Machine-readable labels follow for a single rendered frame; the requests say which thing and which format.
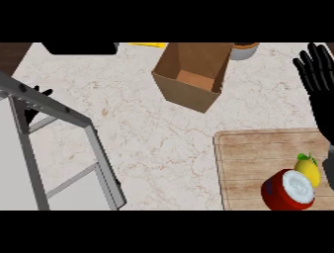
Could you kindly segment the wooden cutting board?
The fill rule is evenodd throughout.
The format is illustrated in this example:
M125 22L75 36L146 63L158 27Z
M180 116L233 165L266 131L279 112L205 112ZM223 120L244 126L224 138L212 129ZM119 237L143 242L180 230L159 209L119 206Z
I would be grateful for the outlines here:
M263 183L280 169L294 168L300 153L315 157L320 168L328 148L313 127L218 131L214 151L224 210L267 210Z

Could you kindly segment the black appliance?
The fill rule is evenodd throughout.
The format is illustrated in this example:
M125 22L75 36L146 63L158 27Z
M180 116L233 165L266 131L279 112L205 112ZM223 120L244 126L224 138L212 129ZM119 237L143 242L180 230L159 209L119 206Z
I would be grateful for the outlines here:
M113 55L116 42L44 42L44 47L54 55Z

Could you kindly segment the grey pot with orange contents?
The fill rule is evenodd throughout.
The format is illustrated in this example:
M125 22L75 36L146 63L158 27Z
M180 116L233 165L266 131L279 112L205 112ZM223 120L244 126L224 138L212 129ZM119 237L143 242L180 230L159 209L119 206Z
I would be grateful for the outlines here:
M245 60L248 59L258 48L257 42L235 42L230 52L230 59L232 60Z

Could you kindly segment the red can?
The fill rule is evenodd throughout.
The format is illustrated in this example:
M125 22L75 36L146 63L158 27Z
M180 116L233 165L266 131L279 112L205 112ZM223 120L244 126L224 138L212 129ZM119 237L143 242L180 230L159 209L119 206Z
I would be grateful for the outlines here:
M292 169L279 170L261 186L261 197L272 211L303 211L315 202L306 176Z

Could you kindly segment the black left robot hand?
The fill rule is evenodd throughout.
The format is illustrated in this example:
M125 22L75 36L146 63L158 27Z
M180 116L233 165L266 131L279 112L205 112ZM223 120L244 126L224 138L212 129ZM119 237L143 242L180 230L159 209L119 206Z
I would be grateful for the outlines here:
M45 96L48 96L51 93L53 93L53 89L48 89L48 90L45 90L44 92L42 92L42 94L45 95ZM25 118L26 118L26 123L29 124L31 122L32 122L32 120L34 120L34 118L35 118L35 116L37 116L37 114L38 114L40 112L37 111L37 110L34 110L34 109L28 109L26 111L25 111Z

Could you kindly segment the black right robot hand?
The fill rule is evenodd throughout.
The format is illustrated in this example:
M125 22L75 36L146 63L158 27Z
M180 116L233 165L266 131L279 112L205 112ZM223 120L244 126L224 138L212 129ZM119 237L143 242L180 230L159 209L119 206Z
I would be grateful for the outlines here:
M326 47L312 42L292 65L309 95L319 131L334 145L334 59Z

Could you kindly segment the yellow flat object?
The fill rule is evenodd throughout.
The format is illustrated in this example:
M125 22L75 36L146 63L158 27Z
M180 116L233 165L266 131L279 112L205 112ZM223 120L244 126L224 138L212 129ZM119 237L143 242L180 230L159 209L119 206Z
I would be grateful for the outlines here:
M139 45L139 46L164 48L167 46L167 43L165 42L128 42L128 45Z

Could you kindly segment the yellow lemon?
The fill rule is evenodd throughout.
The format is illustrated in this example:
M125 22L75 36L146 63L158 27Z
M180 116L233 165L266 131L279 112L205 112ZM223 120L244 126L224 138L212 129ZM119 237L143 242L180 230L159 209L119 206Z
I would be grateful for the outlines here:
M317 188L320 184L320 172L317 167L317 161L313 158L312 154L297 154L294 170L304 175L312 184L312 187Z

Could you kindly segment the brown cardboard box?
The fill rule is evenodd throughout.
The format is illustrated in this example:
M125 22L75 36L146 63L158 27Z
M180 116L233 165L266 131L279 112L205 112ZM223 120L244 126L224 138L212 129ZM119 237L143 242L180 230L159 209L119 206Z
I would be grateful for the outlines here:
M230 42L171 42L152 75L165 99L205 113L221 94Z

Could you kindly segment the grey metal rack frame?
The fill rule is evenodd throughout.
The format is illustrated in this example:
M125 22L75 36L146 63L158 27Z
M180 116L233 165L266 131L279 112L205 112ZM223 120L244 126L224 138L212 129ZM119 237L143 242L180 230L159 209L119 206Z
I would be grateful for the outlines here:
M3 100L10 102L37 210L118 209L127 204L127 201L91 119L0 71L0 102ZM28 109L40 112L29 124L25 118ZM96 162L51 190L47 190L31 143L31 134L56 120L84 129Z

